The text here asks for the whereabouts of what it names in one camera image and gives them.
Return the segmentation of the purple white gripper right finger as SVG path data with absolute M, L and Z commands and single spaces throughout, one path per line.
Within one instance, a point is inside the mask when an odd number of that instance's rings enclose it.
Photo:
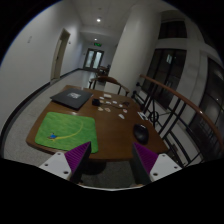
M 167 154 L 156 154 L 138 143 L 133 144 L 132 154 L 137 177 L 143 185 L 181 170 Z

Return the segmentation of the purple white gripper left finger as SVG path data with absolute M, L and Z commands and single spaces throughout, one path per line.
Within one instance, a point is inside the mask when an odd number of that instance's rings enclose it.
M 73 183 L 79 183 L 91 154 L 91 143 L 84 143 L 66 153 L 57 152 L 40 168 Z

